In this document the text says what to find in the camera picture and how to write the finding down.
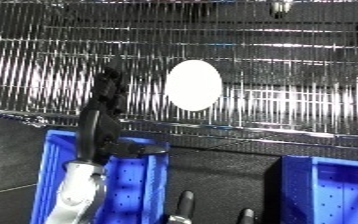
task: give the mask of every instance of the blue plastic container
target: blue plastic container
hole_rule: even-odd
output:
[[[148,139],[127,139],[143,144],[155,143]],[[52,130],[47,133],[31,224],[43,224],[52,211],[56,190],[65,176],[63,163],[75,157],[74,142],[73,132]],[[167,155],[140,159],[111,157],[106,165],[107,197],[94,223],[161,223],[167,167]]]
[[[358,224],[358,162],[283,158],[282,224]]]

